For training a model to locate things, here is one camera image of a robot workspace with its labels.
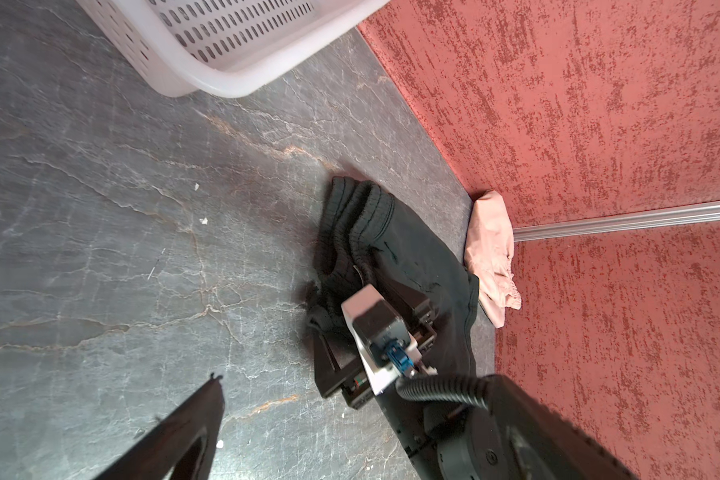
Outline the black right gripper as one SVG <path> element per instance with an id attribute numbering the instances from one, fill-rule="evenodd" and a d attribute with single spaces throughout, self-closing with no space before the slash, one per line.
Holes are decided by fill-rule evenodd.
<path id="1" fill-rule="evenodd" d="M 314 379 L 321 397 L 328 398 L 340 392 L 349 407 L 359 409 L 376 395 L 371 391 L 353 336 L 352 339 L 357 354 L 347 365 L 342 366 L 327 339 L 320 334 L 315 337 Z"/>

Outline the pink drawstring shorts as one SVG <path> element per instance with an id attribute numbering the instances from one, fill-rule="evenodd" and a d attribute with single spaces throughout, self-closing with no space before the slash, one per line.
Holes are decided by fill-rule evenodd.
<path id="1" fill-rule="evenodd" d="M 503 197 L 491 190 L 473 205 L 464 250 L 467 270 L 479 280 L 480 306 L 497 329 L 506 321 L 506 310 L 520 310 L 522 299 L 514 282 L 513 227 Z"/>

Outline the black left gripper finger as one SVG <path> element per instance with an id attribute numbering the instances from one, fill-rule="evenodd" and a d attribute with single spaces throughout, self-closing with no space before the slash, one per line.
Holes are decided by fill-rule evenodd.
<path id="1" fill-rule="evenodd" d="M 207 479 L 225 401 L 221 375 L 198 390 L 98 475 L 100 479 Z"/>

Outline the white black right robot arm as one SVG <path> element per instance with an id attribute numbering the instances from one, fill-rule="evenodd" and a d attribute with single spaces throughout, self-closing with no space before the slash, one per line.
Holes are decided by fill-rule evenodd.
<path id="1" fill-rule="evenodd" d="M 451 362 L 471 355 L 465 331 L 422 293 L 366 287 L 341 306 L 317 301 L 315 381 L 359 409 L 381 408 L 422 479 L 629 479 L 605 447 L 508 377 Z"/>

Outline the black shorts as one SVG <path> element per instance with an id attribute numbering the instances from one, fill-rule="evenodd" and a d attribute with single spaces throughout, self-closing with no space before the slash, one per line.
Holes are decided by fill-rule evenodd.
<path id="1" fill-rule="evenodd" d="M 324 336 L 340 365 L 357 354 L 341 304 L 366 285 L 393 281 L 429 297 L 434 345 L 423 354 L 435 375 L 400 378 L 377 398 L 413 413 L 418 402 L 488 408 L 491 383 L 475 375 L 470 333 L 477 317 L 478 279 L 406 204 L 372 181 L 336 177 L 319 224 L 314 267 L 318 288 L 308 325 Z"/>

